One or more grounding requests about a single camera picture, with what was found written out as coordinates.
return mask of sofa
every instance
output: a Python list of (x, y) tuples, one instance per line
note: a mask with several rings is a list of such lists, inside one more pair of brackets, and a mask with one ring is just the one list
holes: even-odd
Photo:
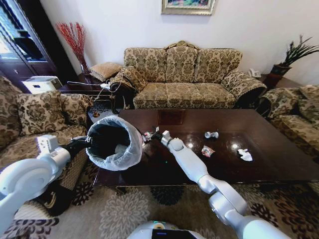
[(266, 86), (237, 70), (241, 58), (235, 49), (200, 49), (185, 41), (127, 48), (125, 68), (110, 79), (111, 90), (124, 97), (126, 109), (248, 108)]
[(319, 162), (319, 86), (270, 90), (260, 98), (257, 111)]
[[(55, 135), (61, 145), (86, 135), (90, 122), (86, 112), (93, 105), (88, 96), (59, 91), (22, 94), (5, 77), (0, 77), (0, 85), (0, 171), (16, 161), (36, 158), (36, 138), (40, 135)], [(80, 151), (42, 195), (19, 209), (15, 219), (47, 219), (64, 212), (74, 199), (74, 188), (87, 159), (85, 151)]]

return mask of framed painting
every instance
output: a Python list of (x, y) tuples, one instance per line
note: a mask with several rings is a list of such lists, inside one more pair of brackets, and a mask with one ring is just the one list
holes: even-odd
[(162, 0), (162, 14), (212, 15), (215, 0)]

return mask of cushion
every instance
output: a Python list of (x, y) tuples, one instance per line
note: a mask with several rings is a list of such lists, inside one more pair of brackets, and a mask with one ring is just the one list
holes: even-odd
[(167, 50), (166, 82), (191, 83), (197, 50), (188, 46), (176, 46)]
[(135, 108), (165, 108), (167, 94), (164, 83), (148, 83), (134, 99)]
[(132, 86), (132, 84), (129, 82), (128, 79), (126, 79), (126, 77), (122, 77), (122, 72), (120, 71), (115, 77), (110, 78), (110, 86), (114, 83), (118, 83), (121, 85), (125, 85), (126, 87), (129, 87), (130, 89), (132, 89), (133, 91), (137, 91), (134, 86)]
[(319, 86), (306, 85), (299, 88), (300, 92), (310, 100), (318, 101), (319, 99)]
[(62, 114), (59, 91), (16, 96), (21, 135), (62, 130), (67, 127)]
[(220, 84), (197, 83), (195, 86), (204, 98), (204, 108), (230, 109), (236, 102), (235, 97)]
[[(37, 157), (40, 151), (36, 138), (44, 134), (46, 133), (26, 135), (13, 141), (9, 147), (6, 147), (0, 152), (0, 168), (22, 159)], [(65, 145), (68, 144), (73, 137), (86, 135), (86, 128), (80, 125), (72, 125), (49, 134), (55, 135), (60, 145)]]
[(61, 108), (67, 124), (86, 127), (86, 117), (93, 101), (89, 96), (81, 94), (61, 94)]
[(167, 53), (160, 48), (127, 48), (124, 64), (134, 66), (147, 82), (165, 82)]
[(0, 150), (15, 140), (21, 131), (15, 96), (22, 91), (0, 77)]
[(238, 67), (241, 58), (242, 53), (235, 49), (200, 49), (194, 82), (220, 83), (230, 71)]
[(312, 100), (299, 100), (298, 107), (300, 114), (319, 129), (319, 103)]
[(113, 62), (106, 62), (102, 64), (97, 64), (90, 68), (91, 75), (94, 76), (96, 79), (100, 81), (105, 81), (112, 76), (116, 75), (122, 68), (122, 65), (113, 63)]
[(142, 89), (147, 85), (143, 76), (135, 69), (134, 66), (129, 66), (122, 71), (123, 76), (134, 86), (137, 92), (141, 92)]
[(316, 158), (319, 155), (319, 130), (301, 116), (281, 115), (271, 123), (304, 153)]
[(170, 108), (201, 108), (203, 96), (193, 83), (166, 83), (167, 106)]

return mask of table surface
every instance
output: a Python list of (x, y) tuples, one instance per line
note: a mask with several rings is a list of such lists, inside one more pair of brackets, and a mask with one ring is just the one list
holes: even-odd
[[(264, 82), (264, 80), (266, 79), (267, 74), (262, 74), (260, 81)], [(286, 77), (283, 77), (276, 85), (276, 88), (296, 88), (301, 86), (301, 84), (294, 82), (292, 80), (289, 80)]]
[[(254, 110), (124, 110), (120, 117), (141, 132), (169, 130), (182, 139), (206, 164), (211, 176), (229, 183), (288, 183), (319, 181), (319, 165)], [(216, 140), (205, 139), (206, 131), (218, 131)], [(201, 149), (216, 152), (207, 158)], [(253, 161), (237, 154), (248, 148)], [(100, 168), (94, 185), (142, 186), (194, 184), (173, 155), (157, 140), (143, 146), (141, 162), (126, 171)]]
[[(80, 74), (78, 76), (78, 79), (73, 82), (80, 82), (85, 84), (96, 84), (95, 85), (83, 85), (83, 84), (65, 84), (62, 86), (59, 91), (61, 93), (74, 93), (74, 94), (98, 94), (101, 91), (101, 84), (102, 82), (94, 78), (93, 76), (85, 76), (83, 74)], [(111, 93), (109, 91), (102, 91), (102, 94), (110, 95)]]

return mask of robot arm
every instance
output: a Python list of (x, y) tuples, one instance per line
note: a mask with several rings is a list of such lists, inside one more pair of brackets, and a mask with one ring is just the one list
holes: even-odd
[(217, 217), (226, 225), (230, 225), (240, 239), (287, 239), (276, 227), (267, 221), (254, 217), (243, 216), (247, 203), (225, 181), (211, 177), (206, 165), (182, 140), (171, 138), (168, 131), (160, 137), (161, 143), (175, 156), (178, 164), (190, 180), (197, 183), (205, 192), (212, 195), (209, 204)]
[(25, 202), (41, 195), (61, 175), (66, 163), (90, 145), (85, 139), (78, 137), (66, 146), (59, 146), (55, 136), (38, 137), (41, 154), (36, 159), (20, 160), (4, 169), (0, 174), (0, 193), (5, 196), (0, 201), (0, 235)]

